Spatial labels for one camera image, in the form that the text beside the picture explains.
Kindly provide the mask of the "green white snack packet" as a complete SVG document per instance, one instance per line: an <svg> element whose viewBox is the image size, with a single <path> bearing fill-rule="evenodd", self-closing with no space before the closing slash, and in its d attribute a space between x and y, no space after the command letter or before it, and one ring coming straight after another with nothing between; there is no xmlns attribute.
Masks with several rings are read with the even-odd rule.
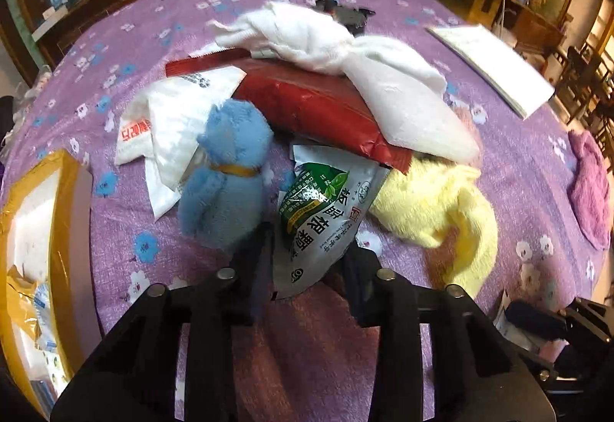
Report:
<svg viewBox="0 0 614 422"><path fill-rule="evenodd" d="M347 251L390 168L331 146L295 144L294 181L280 192L273 299L322 279Z"/></svg>

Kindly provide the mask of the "yellow fluffy cloth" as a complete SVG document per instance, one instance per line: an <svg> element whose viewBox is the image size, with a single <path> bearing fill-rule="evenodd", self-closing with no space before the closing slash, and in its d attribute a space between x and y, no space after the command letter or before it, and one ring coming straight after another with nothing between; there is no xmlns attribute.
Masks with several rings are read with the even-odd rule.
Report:
<svg viewBox="0 0 614 422"><path fill-rule="evenodd" d="M482 172L470 165L414 156L407 171L389 172L370 214L387 231L422 248L436 249L456 234L454 255L442 276L472 298L493 271L498 225L478 189Z"/></svg>

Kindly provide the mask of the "white red-lettered packet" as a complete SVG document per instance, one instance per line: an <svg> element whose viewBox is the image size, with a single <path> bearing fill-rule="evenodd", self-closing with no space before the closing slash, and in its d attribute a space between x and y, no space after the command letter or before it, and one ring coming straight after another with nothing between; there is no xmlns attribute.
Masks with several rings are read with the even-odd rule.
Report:
<svg viewBox="0 0 614 422"><path fill-rule="evenodd" d="M204 155L197 138L208 115L244 80L235 66L156 81L139 92L120 117L114 164L145 160L145 180L155 219L167 214L181 197L190 167Z"/></svg>

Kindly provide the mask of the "red foil package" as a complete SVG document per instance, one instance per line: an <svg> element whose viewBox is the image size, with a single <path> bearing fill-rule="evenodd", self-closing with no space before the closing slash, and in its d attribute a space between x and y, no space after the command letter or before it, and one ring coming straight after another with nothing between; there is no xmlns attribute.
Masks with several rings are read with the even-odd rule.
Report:
<svg viewBox="0 0 614 422"><path fill-rule="evenodd" d="M169 77L235 66L246 73L234 99L251 102L277 130L291 132L406 172L412 152L388 143L348 78L316 74L278 59L229 49L165 64Z"/></svg>

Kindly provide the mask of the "white cloth towel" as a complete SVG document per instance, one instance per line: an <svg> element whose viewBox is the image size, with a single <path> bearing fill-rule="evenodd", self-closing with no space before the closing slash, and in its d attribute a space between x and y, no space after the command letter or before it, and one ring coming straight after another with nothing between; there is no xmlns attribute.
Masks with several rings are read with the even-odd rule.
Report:
<svg viewBox="0 0 614 422"><path fill-rule="evenodd" d="M465 165L478 158L474 136L444 103L446 78L399 39L354 36L330 14L276 1L231 24L211 20L207 26L221 48L271 54L305 71L347 77L392 146Z"/></svg>

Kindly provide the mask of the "purple knitted cloth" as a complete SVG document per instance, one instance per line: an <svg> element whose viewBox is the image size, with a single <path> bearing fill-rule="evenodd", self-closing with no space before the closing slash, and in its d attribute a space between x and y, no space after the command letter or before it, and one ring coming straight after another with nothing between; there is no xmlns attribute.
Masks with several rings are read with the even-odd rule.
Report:
<svg viewBox="0 0 614 422"><path fill-rule="evenodd" d="M576 156L576 178L569 192L573 213L585 238L596 249L610 247L610 183L601 149L589 131L569 131L568 139Z"/></svg>

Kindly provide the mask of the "yellow cardboard box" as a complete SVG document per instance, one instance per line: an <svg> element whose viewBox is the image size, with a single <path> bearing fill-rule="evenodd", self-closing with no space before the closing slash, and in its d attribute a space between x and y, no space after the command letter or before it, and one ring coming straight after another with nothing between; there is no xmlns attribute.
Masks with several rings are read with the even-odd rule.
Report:
<svg viewBox="0 0 614 422"><path fill-rule="evenodd" d="M102 339L91 199L91 173L61 149L13 184L1 212L1 349L18 390L44 418Z"/></svg>

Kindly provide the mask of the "white notebook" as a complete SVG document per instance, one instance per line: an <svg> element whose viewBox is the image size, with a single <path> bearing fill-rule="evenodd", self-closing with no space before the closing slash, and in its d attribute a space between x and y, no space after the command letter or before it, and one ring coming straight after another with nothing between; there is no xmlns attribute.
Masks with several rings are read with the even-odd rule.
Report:
<svg viewBox="0 0 614 422"><path fill-rule="evenodd" d="M426 30L478 73L524 121L555 89L519 53L481 25Z"/></svg>

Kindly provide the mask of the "black cylindrical device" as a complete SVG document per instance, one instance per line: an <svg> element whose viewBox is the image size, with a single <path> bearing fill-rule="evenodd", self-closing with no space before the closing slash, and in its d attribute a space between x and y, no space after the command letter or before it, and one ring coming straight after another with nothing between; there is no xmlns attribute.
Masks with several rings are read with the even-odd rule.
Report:
<svg viewBox="0 0 614 422"><path fill-rule="evenodd" d="M376 14L367 8L342 5L337 0L315 0L314 9L331 15L354 36L362 35L365 32L367 20Z"/></svg>

